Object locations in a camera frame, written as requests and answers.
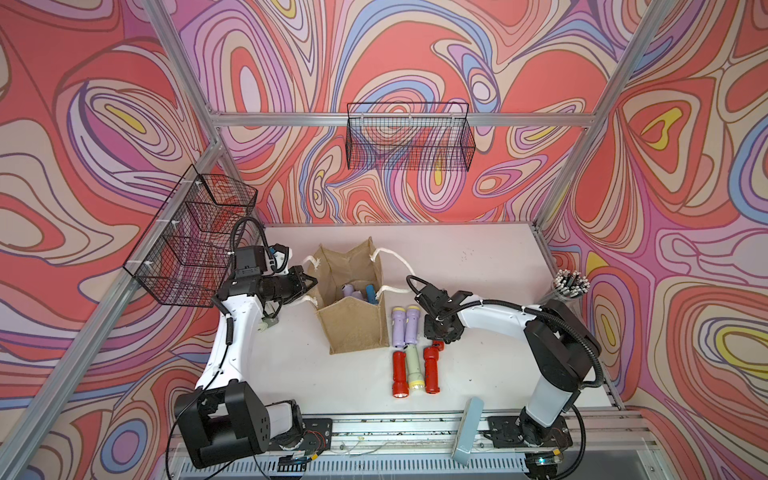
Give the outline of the burlap tote bag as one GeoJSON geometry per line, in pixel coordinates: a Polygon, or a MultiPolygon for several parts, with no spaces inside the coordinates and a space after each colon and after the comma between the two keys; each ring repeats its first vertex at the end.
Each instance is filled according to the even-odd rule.
{"type": "Polygon", "coordinates": [[[314,254],[304,259],[309,275],[318,280],[308,296],[315,305],[330,354],[390,346],[385,294],[403,293],[405,290],[385,283],[380,259],[383,254],[393,256],[403,265],[408,264],[397,252],[376,246],[371,238],[346,252],[321,245],[314,254]],[[344,284],[352,284],[363,293],[365,300],[344,298],[344,284]],[[378,305],[367,301],[365,289],[369,284],[377,290],[378,305]]]}

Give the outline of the blue flashlight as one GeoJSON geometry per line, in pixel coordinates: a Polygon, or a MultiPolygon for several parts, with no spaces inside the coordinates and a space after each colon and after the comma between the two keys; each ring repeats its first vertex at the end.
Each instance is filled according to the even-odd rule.
{"type": "Polygon", "coordinates": [[[378,300],[378,297],[377,297],[377,290],[374,288],[373,284],[369,284],[369,285],[366,286],[365,293],[366,293],[367,301],[370,304],[372,304],[372,305],[378,305],[379,304],[379,300],[378,300]]]}

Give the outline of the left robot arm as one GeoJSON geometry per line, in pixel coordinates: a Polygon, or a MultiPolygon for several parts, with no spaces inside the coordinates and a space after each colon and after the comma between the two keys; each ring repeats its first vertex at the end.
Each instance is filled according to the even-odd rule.
{"type": "Polygon", "coordinates": [[[232,267],[212,297],[218,330],[193,392],[179,397],[171,429],[179,432],[193,466],[228,465],[272,446],[292,450],[306,436],[293,399],[264,404],[246,380],[250,342],[260,325],[277,322],[286,305],[317,284],[291,250],[269,244],[265,228],[251,216],[238,219],[229,235],[232,267]]]}

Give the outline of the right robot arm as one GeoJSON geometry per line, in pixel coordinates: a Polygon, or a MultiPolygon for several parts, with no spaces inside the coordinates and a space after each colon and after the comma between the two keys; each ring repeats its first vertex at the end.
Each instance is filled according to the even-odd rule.
{"type": "Polygon", "coordinates": [[[406,283],[426,313],[424,333],[430,340],[451,344],[465,330],[480,329],[527,342],[539,379],[515,423],[519,442],[542,446],[581,392],[604,384],[601,346],[564,302],[523,306],[464,290],[450,295],[415,275],[406,283]]]}

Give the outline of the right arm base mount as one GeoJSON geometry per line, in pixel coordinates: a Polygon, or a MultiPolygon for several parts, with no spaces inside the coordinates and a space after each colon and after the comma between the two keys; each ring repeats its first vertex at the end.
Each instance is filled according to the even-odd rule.
{"type": "Polygon", "coordinates": [[[483,436],[495,448],[533,448],[565,450],[573,439],[565,418],[559,415],[553,424],[544,427],[527,416],[491,416],[483,436]]]}

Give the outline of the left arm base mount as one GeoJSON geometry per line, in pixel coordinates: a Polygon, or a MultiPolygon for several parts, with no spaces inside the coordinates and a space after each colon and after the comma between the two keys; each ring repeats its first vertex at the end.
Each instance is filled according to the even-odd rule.
{"type": "Polygon", "coordinates": [[[268,452],[322,453],[332,446],[333,420],[330,417],[311,417],[303,420],[301,438],[283,434],[271,441],[268,452]]]}

